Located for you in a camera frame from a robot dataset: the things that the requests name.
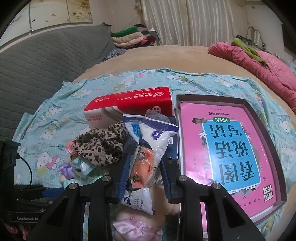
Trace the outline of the dark blue small box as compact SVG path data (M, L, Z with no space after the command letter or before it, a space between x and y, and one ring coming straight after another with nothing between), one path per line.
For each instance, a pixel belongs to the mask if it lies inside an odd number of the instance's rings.
M178 159L178 134L170 137L166 153L168 159Z

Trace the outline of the teddy bear pink dress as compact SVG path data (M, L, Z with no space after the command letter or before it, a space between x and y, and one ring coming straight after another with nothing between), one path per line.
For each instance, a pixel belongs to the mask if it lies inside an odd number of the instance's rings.
M143 211L125 207L112 223L115 228L115 240L161 240L162 227L167 215L176 215L180 204L170 204L162 186L150 189L152 208L156 211L152 216Z

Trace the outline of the small green white packet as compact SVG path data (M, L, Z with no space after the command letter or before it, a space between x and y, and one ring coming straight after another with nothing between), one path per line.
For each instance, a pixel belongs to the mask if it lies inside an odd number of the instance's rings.
M70 162L70 166L73 169L73 173L76 176L85 178L88 176L95 168L96 166L90 163L87 159L77 156L75 159L73 159Z

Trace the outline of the tan bed blanket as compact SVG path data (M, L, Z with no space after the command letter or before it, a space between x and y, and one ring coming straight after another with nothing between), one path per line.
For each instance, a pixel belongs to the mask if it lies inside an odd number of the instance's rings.
M92 80L106 74L159 68L169 68L189 73L215 73L252 78L281 105L295 126L295 113L283 99L243 67L209 54L207 47L171 45L130 49L120 56L108 59L87 69L74 82L84 79Z

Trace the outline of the painted wall panel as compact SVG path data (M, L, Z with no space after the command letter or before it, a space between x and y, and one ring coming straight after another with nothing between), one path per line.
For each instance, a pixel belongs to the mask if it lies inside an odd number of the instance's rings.
M1 45L23 34L63 24L92 23L89 1L30 1L11 21Z

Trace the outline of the teddy bear purple dress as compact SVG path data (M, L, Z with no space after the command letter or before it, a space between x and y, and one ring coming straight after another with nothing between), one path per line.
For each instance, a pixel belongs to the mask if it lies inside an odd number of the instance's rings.
M73 177L73 169L72 169L72 166L70 165L70 163L72 161L72 157L73 157L73 155L70 155L66 159L66 161L59 166L59 173L60 173L59 182L61 184L63 184L67 180L71 180L74 178Z

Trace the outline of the pink quilted comforter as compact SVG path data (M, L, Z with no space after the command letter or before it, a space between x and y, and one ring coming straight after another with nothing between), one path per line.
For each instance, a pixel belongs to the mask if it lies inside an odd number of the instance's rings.
M208 48L210 54L232 61L251 72L295 112L295 75L280 59L264 51L257 51L267 63L267 68L250 58L240 47L227 42L217 42Z

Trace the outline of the leopard print fabric scarf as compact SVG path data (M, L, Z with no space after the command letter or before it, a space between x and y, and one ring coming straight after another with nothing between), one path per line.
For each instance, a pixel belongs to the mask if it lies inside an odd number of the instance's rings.
M107 128L93 128L73 141L76 153L91 164L105 167L118 162L123 154L123 144L128 135L124 122Z

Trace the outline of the stack of folded clothes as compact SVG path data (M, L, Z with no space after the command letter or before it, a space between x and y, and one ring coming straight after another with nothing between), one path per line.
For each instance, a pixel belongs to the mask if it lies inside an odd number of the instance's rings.
M111 33L116 48L133 49L159 45L157 32L149 31L147 26L137 24L119 32Z

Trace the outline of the pink packaged cloth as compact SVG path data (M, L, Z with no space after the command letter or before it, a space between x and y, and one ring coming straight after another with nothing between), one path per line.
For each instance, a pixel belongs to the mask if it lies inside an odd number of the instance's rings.
M73 141L74 141L74 140L70 140L70 141L68 142L68 144L66 144L66 145L64 146L65 151L66 151L69 155L73 155L73 154L76 153L76 150L75 150L75 148L73 147Z

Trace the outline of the pink blue children's book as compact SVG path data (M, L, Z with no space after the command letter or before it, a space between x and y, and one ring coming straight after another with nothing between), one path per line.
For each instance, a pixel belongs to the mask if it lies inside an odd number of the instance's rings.
M197 183L221 184L254 221L276 203L273 172L242 107L181 102L183 169Z

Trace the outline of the dark floral pillow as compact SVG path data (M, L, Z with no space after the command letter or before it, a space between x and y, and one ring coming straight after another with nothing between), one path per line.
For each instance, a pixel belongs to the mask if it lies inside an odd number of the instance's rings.
M102 62L109 60L111 58L120 56L126 52L126 49L121 49L121 48L115 48L111 52L109 52L106 57L102 60Z

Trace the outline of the white plastic snack packet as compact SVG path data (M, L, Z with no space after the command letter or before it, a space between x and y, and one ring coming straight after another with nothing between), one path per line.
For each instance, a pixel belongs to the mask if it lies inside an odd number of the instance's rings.
M170 137L179 132L172 116L151 109L145 115L124 114L123 122L129 136L135 141L130 160L128 185L121 203L154 215L149 188L153 185L160 161Z

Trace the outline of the green garment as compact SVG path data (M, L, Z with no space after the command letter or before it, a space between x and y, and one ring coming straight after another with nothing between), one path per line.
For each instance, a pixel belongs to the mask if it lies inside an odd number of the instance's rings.
M240 47L250 58L259 62L263 67L267 68L266 61L260 57L259 53L252 47L246 45L241 39L235 38L231 45Z

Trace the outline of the grey quilted headboard cover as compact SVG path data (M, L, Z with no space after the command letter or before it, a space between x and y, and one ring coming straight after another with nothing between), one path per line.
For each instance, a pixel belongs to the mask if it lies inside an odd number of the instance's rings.
M1 138L12 139L24 113L34 114L62 83L72 82L115 48L111 26L56 29L1 52Z

